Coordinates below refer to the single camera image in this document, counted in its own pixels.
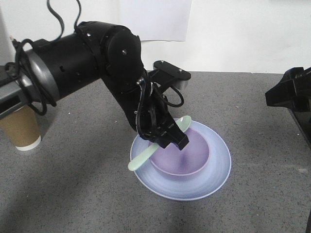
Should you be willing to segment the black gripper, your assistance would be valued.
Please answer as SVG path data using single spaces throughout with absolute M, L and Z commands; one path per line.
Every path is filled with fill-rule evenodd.
M 167 108 L 140 107 L 136 114 L 136 130 L 144 140 L 156 142 L 165 149 L 172 142 L 179 150 L 188 143 L 188 136 L 179 129 Z

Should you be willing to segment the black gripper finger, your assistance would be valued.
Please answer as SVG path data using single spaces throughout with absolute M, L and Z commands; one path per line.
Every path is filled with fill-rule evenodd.
M 311 144 L 311 69 L 294 67 L 265 93 L 266 104 L 289 109 L 305 140 Z

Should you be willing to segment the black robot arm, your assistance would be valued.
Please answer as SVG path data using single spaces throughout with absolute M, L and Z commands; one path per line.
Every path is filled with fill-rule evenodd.
M 141 41 L 125 26 L 88 21 L 73 34 L 47 41 L 30 42 L 25 51 L 16 43 L 16 71 L 35 84 L 45 103 L 58 100 L 101 79 L 120 105 L 130 126 L 139 136 L 162 148 L 175 144 L 183 149 L 188 137 L 177 126 L 168 108 L 174 107 L 165 96 L 171 88 L 191 78 L 166 61 L 154 62 L 147 71 L 141 60 Z

